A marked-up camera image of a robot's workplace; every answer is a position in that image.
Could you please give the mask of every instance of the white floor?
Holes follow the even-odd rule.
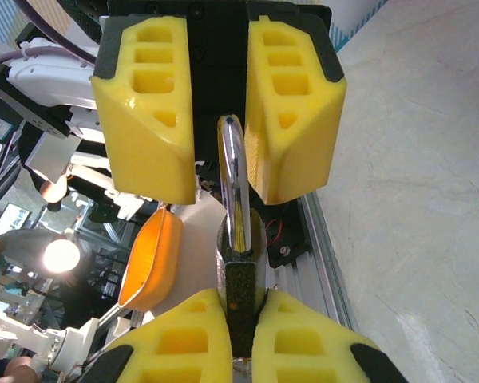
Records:
[[[479,1],[390,0],[339,57],[319,197],[361,331],[411,382],[479,383]]]

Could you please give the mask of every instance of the padlock shackle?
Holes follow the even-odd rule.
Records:
[[[218,122],[218,151],[222,201],[227,211],[229,245],[243,253],[251,250],[250,201],[243,129],[238,117]]]

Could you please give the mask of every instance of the orange plastic scoop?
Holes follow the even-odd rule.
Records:
[[[162,208],[141,228],[122,279],[119,306],[149,311],[170,292],[176,278],[183,221]]]

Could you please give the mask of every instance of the yellow foam gripper pad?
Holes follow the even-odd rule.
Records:
[[[133,347],[117,383],[232,383],[229,330],[216,290],[205,290],[108,349]]]
[[[252,380],[257,383],[370,383],[350,351],[377,349],[369,339],[270,290],[255,330]]]
[[[327,183],[345,95],[346,79],[327,80],[309,34],[266,17],[250,22],[245,143],[265,204]]]
[[[92,84],[116,189],[194,203],[186,21],[110,18]]]

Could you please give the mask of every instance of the bright light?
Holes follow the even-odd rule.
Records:
[[[52,273],[64,273],[74,269],[80,262],[80,250],[71,241],[58,239],[46,248],[43,262]]]

